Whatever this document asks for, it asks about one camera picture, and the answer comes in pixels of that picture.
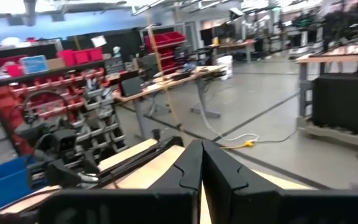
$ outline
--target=wooden board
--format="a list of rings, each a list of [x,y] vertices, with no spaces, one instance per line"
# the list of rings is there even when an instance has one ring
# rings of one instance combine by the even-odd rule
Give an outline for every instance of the wooden board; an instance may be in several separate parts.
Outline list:
[[[311,54],[297,58],[297,63],[320,62],[358,62],[358,45],[338,47],[322,54],[320,57],[310,57]]]

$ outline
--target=workbench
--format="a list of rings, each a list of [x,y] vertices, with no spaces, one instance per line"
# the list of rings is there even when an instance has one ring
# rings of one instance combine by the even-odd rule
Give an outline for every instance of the workbench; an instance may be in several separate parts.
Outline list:
[[[113,97],[118,102],[127,103],[127,102],[131,101],[134,104],[136,118],[137,118],[137,121],[139,124],[139,129],[140,129],[140,138],[142,140],[149,139],[149,138],[151,138],[151,130],[149,130],[146,127],[147,122],[145,121],[145,118],[143,116],[143,111],[141,108],[141,102],[142,102],[143,97],[148,96],[148,95],[155,93],[157,91],[164,90],[165,88],[172,88],[174,86],[178,86],[178,85],[181,85],[186,82],[195,81],[197,90],[198,90],[198,96],[200,97],[200,103],[202,104],[202,108],[204,108],[205,115],[207,117],[211,117],[211,118],[219,118],[220,113],[214,112],[214,111],[209,111],[207,109],[205,95],[204,95],[205,82],[203,81],[202,78],[204,76],[210,75],[212,73],[219,72],[222,68],[223,68],[223,66],[196,67],[196,69],[193,71],[193,73],[189,77],[183,78],[183,79],[177,80],[177,81],[170,80],[170,78],[174,77],[175,75],[178,75],[178,73],[175,72],[175,73],[172,73],[169,75],[165,75],[164,76],[165,80],[163,80],[162,78],[156,78],[154,80],[155,84],[147,86],[146,88],[144,88],[142,90],[141,93],[138,93],[138,94],[135,94],[132,96],[121,96],[121,92],[114,91]],[[196,105],[196,106],[192,107],[190,111],[193,113],[200,114],[201,107],[199,105]]]
[[[298,129],[315,136],[330,137],[342,142],[358,145],[358,135],[330,128],[319,128],[308,122],[309,117],[306,115],[306,107],[311,105],[311,101],[306,99],[306,94],[308,90],[312,89],[312,81],[308,80],[308,63],[319,63],[319,74],[323,75],[327,73],[327,63],[358,62],[358,45],[338,47],[329,52],[316,55],[307,54],[297,58],[296,62],[300,65],[299,114],[297,118]]]
[[[134,147],[127,149],[126,151],[120,152],[114,156],[111,156],[103,161],[101,161],[99,168],[101,170],[105,170],[108,167],[111,167],[115,164],[120,163],[121,161],[134,156],[150,146],[156,144],[156,140],[148,139]],[[185,150],[184,147],[180,146],[172,146],[167,151],[163,152],[161,155],[141,167],[137,169],[133,173],[129,174],[128,176],[124,177],[123,179],[119,180],[116,185],[121,189],[147,189],[149,188],[158,178],[160,178],[168,169],[169,167],[179,158],[181,153]],[[283,189],[312,189],[311,187],[300,185],[294,182],[290,182],[278,177],[274,177],[272,175],[264,174],[262,172],[258,172],[253,170],[263,178],[273,182],[275,185],[283,188]],[[115,184],[110,184],[105,186],[104,189],[115,189]],[[57,189],[58,187],[44,187],[43,189],[39,190],[38,192],[50,190],[50,189]],[[6,207],[3,210],[0,210],[0,214],[4,213],[16,213],[21,212],[24,209],[31,207],[35,204],[40,203],[42,200],[47,198],[50,194],[43,194],[38,195],[27,200],[23,200],[19,203]],[[201,221],[202,224],[210,224],[211,219],[209,216],[208,204],[206,201],[206,196],[204,190],[201,194]]]
[[[214,61],[216,60],[216,57],[218,55],[217,49],[223,49],[224,53],[228,53],[229,51],[231,51],[232,49],[246,49],[246,53],[247,53],[247,62],[250,63],[251,62],[251,48],[254,47],[254,40],[247,40],[245,42],[242,43],[233,43],[233,44],[211,44],[208,47],[211,47],[214,49]]]

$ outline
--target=blue box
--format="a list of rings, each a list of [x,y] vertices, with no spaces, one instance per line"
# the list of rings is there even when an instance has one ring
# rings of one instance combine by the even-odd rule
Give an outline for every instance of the blue box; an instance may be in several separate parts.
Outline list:
[[[0,208],[35,191],[27,186],[26,157],[0,165]]]
[[[20,59],[20,63],[23,65],[26,75],[49,70],[47,59],[44,55],[24,57]]]

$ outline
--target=metal frame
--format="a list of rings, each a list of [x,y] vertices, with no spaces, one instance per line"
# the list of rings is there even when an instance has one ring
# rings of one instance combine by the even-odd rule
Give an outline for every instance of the metal frame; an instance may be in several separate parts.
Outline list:
[[[38,42],[33,42],[33,43],[29,43],[29,46],[1,46],[0,47],[0,51],[2,50],[13,50],[13,49],[23,49],[23,48],[28,48],[28,47],[36,47],[36,46],[43,46],[43,45],[55,45],[56,51],[62,51],[63,50],[63,45],[62,42],[60,41],[60,39],[55,39],[55,40],[45,40],[45,41],[38,41]]]
[[[322,75],[326,68],[326,63],[320,63],[319,74]],[[341,142],[353,144],[358,146],[358,135],[351,134],[350,132],[339,131],[331,128],[321,128],[315,126],[310,122],[310,116],[306,114],[307,106],[311,105],[311,101],[308,101],[306,94],[312,90],[312,81],[308,80],[308,63],[300,63],[300,96],[299,96],[299,114],[296,120],[297,128],[304,133],[313,136],[329,137]]]
[[[198,90],[198,94],[200,96],[200,100],[201,103],[203,104],[203,108],[204,108],[204,112],[205,115],[207,117],[211,117],[211,118],[220,118],[221,114],[217,113],[217,112],[212,112],[212,111],[208,111],[206,109],[206,101],[205,101],[205,93],[204,93],[204,80],[202,80],[202,78],[197,78],[195,80],[196,86],[197,86],[197,90]],[[132,103],[134,104],[134,109],[135,109],[135,113],[136,113],[136,119],[139,125],[139,130],[140,130],[140,135],[136,135],[137,138],[139,139],[150,139],[151,138],[151,129],[149,127],[149,122],[146,119],[146,116],[144,116],[144,112],[142,109],[142,101],[138,98],[132,100]],[[200,113],[200,109],[192,107],[190,109],[191,112],[193,113]]]

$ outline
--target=table leg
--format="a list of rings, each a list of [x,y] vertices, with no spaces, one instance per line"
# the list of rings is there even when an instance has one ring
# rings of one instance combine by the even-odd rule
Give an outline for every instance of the table leg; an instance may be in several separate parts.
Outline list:
[[[200,108],[200,103],[201,103],[202,108],[204,109],[205,116],[207,118],[220,118],[221,117],[220,113],[214,112],[214,111],[208,111],[206,109],[205,94],[204,94],[204,89],[205,89],[204,80],[202,80],[202,78],[197,78],[195,80],[195,82],[197,85],[198,96],[200,97],[200,102],[197,103],[194,107],[192,107],[190,109],[190,111],[193,113],[196,113],[196,114],[201,114],[201,108]]]
[[[134,104],[136,118],[140,129],[140,136],[137,137],[141,138],[142,140],[147,140],[151,138],[151,133],[146,128],[146,118],[143,116],[141,103],[138,99],[134,99],[132,102]]]
[[[300,81],[299,117],[306,116],[306,106],[307,106],[306,93],[307,93],[308,89],[304,85],[302,85],[302,83],[304,81],[306,81],[307,79],[308,79],[308,64],[301,63],[300,64],[300,76],[299,76],[299,81]]]
[[[251,46],[247,46],[246,47],[246,51],[247,51],[247,63],[251,63]]]
[[[326,73],[326,63],[321,62],[319,65],[320,65],[319,75],[324,75],[324,73]],[[328,66],[328,71],[330,71],[331,64],[328,63],[327,66]]]

